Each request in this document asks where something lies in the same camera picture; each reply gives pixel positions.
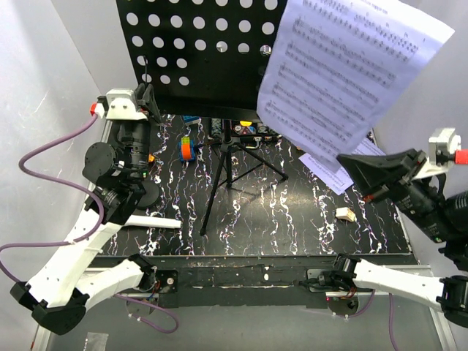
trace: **music stand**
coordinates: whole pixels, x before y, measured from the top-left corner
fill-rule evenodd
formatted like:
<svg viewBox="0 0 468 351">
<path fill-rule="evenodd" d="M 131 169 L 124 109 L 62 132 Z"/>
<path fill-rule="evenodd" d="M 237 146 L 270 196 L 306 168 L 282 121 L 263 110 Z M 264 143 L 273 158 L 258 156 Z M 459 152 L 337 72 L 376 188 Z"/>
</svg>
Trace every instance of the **music stand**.
<svg viewBox="0 0 468 351">
<path fill-rule="evenodd" d="M 286 1 L 116 0 L 121 27 L 138 83 L 154 86 L 161 113 L 224 120 L 221 159 L 206 225 L 219 186 L 266 165 L 287 175 L 231 135 L 230 120 L 259 121 L 260 83 Z M 241 149 L 260 164 L 233 179 L 231 154 Z M 222 168 L 226 180 L 219 184 Z"/>
</svg>

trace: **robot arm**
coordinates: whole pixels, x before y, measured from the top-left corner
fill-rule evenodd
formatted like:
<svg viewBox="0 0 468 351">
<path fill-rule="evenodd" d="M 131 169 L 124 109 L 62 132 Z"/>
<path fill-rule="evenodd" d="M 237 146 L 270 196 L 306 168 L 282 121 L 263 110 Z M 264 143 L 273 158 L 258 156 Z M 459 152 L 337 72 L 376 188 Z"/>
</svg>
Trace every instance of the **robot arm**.
<svg viewBox="0 0 468 351">
<path fill-rule="evenodd" d="M 99 221 L 97 204 L 89 197 L 64 240 L 69 245 L 60 246 L 35 276 L 17 282 L 10 291 L 42 327 L 58 335 L 72 330 L 86 310 L 100 301 L 126 289 L 150 290 L 157 280 L 156 268 L 139 254 L 96 276 L 83 277 L 102 246 L 124 225 L 144 222 L 132 214 L 139 205 L 148 207 L 154 199 L 144 181 L 148 174 L 149 120 L 157 121 L 159 112 L 154 101 L 146 101 L 148 97 L 154 100 L 152 86 L 139 86 L 135 92 L 113 89 L 91 107 L 91 114 L 120 124 L 118 145 L 95 143 L 86 152 L 83 175 L 96 185 L 93 193 L 104 206 L 104 219 L 97 231 L 77 241 Z M 170 225 L 180 227 L 180 222 Z"/>
<path fill-rule="evenodd" d="M 445 173 L 454 164 L 468 163 L 460 142 L 455 129 L 444 128 L 429 139 L 429 157 L 411 149 L 389 156 L 339 155 L 338 161 L 366 202 L 393 201 L 434 243 L 446 242 L 439 251 L 458 269 L 468 271 L 468 192 L 448 199 L 443 195 Z M 434 176 L 439 188 L 430 185 Z M 378 289 L 404 296 L 443 312 L 451 322 L 468 328 L 466 276 L 414 276 L 340 254 L 332 271 L 322 272 L 318 282 L 343 290 Z"/>
</svg>

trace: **wooden block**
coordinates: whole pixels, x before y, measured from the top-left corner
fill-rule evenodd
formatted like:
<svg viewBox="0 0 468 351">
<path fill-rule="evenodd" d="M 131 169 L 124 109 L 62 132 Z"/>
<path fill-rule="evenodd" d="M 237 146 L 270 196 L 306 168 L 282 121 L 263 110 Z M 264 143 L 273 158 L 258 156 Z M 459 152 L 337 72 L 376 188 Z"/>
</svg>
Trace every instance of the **wooden block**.
<svg viewBox="0 0 468 351">
<path fill-rule="evenodd" d="M 356 215 L 354 212 L 351 211 L 348 207 L 341 207 L 336 209 L 336 218 L 344 219 L 349 222 L 356 222 Z"/>
</svg>

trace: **tabletop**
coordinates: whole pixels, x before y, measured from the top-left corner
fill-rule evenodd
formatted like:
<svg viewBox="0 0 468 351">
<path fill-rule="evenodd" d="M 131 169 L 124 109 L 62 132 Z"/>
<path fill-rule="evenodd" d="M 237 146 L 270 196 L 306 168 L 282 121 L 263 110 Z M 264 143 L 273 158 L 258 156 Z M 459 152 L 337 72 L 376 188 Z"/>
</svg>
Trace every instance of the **tabletop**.
<svg viewBox="0 0 468 351">
<path fill-rule="evenodd" d="M 200 228 L 219 163 L 217 147 L 203 147 L 193 162 L 181 162 L 177 143 L 190 136 L 207 140 L 208 123 L 185 126 L 177 115 L 165 115 L 164 125 L 151 133 L 156 157 L 149 173 L 161 197 L 154 208 L 136 211 L 182 221 L 180 230 L 125 227 L 103 248 L 103 255 L 312 255 L 410 252 L 396 208 L 389 202 L 364 203 L 352 186 L 336 195 L 298 159 L 294 145 L 282 139 L 265 143 L 257 152 L 289 175 L 285 182 L 261 167 L 218 189 L 207 227 Z M 242 151 L 233 154 L 233 177 L 257 161 Z M 338 207 L 350 207 L 357 222 L 335 217 Z"/>
</svg>

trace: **sheet music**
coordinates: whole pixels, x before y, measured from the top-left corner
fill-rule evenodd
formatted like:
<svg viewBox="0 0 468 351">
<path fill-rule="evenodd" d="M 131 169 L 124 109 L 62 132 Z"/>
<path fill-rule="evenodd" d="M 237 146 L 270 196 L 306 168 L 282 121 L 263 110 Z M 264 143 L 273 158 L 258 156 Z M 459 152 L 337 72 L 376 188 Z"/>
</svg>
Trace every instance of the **sheet music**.
<svg viewBox="0 0 468 351">
<path fill-rule="evenodd" d="M 336 172 L 452 34 L 397 0 L 289 0 L 257 114 Z"/>
<path fill-rule="evenodd" d="M 376 147 L 367 138 L 358 145 L 358 147 L 353 151 L 353 154 L 374 156 L 385 155 L 382 150 Z M 343 167 L 340 167 L 337 172 L 333 172 L 309 154 L 304 154 L 299 157 L 299 159 L 312 171 L 313 174 L 320 178 L 325 185 L 332 189 L 336 194 L 341 195 L 346 189 L 352 186 L 353 181 Z"/>
</svg>

